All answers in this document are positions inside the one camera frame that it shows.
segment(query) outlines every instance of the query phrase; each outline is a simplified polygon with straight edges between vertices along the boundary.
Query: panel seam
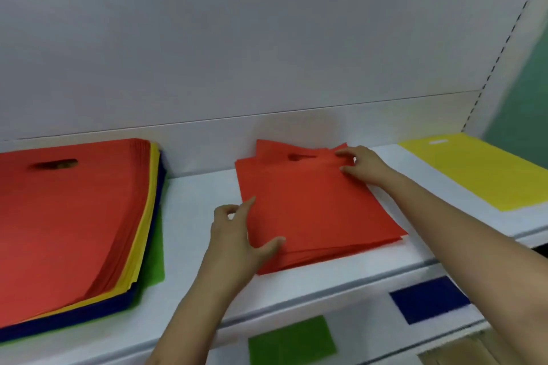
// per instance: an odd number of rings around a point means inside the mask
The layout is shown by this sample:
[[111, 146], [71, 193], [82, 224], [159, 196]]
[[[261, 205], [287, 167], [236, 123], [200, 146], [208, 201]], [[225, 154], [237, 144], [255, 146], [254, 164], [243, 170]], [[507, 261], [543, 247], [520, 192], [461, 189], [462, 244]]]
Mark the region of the panel seam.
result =
[[499, 60], [500, 60], [500, 57], [503, 55], [503, 52], [504, 50], [506, 49], [506, 46], [508, 45], [508, 42], [510, 41], [510, 38], [512, 37], [512, 34], [514, 32], [514, 30], [516, 29], [516, 26], [519, 22], [519, 20], [521, 19], [521, 16], [523, 15], [523, 11], [525, 10], [525, 8], [527, 7], [527, 5], [529, 4], [529, 0], [526, 0], [525, 3], [523, 4], [523, 7], [521, 8], [520, 12], [519, 12], [519, 15], [517, 16], [517, 19], [516, 19], [516, 22], [514, 23], [514, 25], [512, 26], [512, 30], [510, 30], [510, 34], [508, 35], [508, 37], [506, 38], [506, 41], [504, 42], [504, 45], [503, 45], [503, 48], [500, 50], [499, 52], [499, 55], [497, 56], [497, 60], [495, 61], [495, 63], [493, 64], [493, 67], [491, 68], [491, 71], [489, 72], [489, 75], [487, 76], [487, 79], [485, 80], [485, 83], [483, 84], [483, 87], [481, 87], [480, 91], [479, 91], [479, 95], [476, 99], [476, 102], [474, 103], [474, 105], [472, 106], [472, 109], [470, 110], [470, 113], [468, 114], [468, 118], [466, 119], [466, 121], [464, 122], [464, 125], [461, 129], [461, 132], [464, 132], [464, 129], [466, 128], [466, 125], [468, 124], [469, 120], [470, 120], [470, 117], [472, 116], [472, 113], [474, 112], [474, 110], [476, 109], [476, 106], [478, 104], [478, 102], [480, 101], [480, 98], [483, 94], [483, 91], [485, 90], [487, 84], [489, 84], [489, 80], [490, 78], [493, 76], [493, 72], [495, 71], [495, 69], [497, 68], [497, 64], [499, 63]]

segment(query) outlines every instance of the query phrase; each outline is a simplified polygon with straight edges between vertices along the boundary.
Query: stack of colorful bags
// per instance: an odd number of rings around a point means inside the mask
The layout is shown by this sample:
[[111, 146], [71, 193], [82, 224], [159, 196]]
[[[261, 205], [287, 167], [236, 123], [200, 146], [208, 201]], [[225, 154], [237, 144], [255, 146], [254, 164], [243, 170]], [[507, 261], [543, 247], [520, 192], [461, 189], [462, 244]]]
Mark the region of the stack of colorful bags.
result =
[[255, 157], [236, 161], [242, 200], [257, 198], [248, 216], [251, 245], [287, 239], [259, 274], [357, 254], [407, 234], [364, 183], [341, 173], [340, 166], [353, 164], [334, 154], [341, 147], [257, 140]]
[[141, 139], [0, 154], [0, 342], [135, 302], [164, 177]]

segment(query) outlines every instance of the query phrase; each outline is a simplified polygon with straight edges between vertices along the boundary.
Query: stack of red bags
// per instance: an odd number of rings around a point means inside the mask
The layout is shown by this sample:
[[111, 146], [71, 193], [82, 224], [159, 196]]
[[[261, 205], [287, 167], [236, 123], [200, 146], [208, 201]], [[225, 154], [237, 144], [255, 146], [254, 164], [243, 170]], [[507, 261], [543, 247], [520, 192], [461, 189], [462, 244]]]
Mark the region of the stack of red bags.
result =
[[343, 147], [257, 140], [256, 156], [236, 161], [242, 200], [257, 197], [247, 220], [250, 244], [287, 239], [259, 274], [357, 254], [407, 234], [364, 183], [341, 173], [340, 166], [353, 165], [352, 157], [334, 154]]

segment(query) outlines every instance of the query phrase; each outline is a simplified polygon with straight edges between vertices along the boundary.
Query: blue rectangle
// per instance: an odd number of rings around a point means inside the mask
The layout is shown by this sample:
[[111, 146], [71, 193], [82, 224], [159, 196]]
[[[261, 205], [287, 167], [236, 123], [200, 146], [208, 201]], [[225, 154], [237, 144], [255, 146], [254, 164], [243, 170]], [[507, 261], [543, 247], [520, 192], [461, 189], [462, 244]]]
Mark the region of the blue rectangle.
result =
[[470, 304], [468, 297], [447, 276], [406, 287], [390, 296], [409, 325]]

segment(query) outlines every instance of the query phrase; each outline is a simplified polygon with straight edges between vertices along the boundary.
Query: forearm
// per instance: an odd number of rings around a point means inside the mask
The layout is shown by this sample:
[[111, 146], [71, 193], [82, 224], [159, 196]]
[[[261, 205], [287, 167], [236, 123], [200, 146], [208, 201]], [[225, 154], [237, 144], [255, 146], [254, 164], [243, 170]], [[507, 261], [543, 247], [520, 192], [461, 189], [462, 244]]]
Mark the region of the forearm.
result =
[[146, 365], [204, 364], [230, 300], [216, 292], [207, 280], [197, 277]]
[[541, 361], [535, 341], [548, 340], [548, 261], [404, 175], [392, 172], [381, 187], [487, 320]]

